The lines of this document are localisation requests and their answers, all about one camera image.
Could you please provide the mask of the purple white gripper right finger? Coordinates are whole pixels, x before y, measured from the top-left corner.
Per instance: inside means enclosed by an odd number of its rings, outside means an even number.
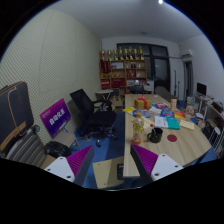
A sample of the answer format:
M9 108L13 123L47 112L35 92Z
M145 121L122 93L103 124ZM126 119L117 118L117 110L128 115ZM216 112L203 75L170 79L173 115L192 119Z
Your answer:
M182 166L167 154L157 155L135 144L131 145L130 152L142 178L156 181L182 169Z

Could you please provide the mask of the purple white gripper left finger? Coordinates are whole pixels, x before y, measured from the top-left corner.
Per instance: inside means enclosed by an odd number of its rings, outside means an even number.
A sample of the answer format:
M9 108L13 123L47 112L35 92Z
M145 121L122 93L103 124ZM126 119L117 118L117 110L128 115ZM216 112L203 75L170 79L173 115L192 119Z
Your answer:
M87 146L68 156L59 156L45 171L82 186L94 157L94 146Z

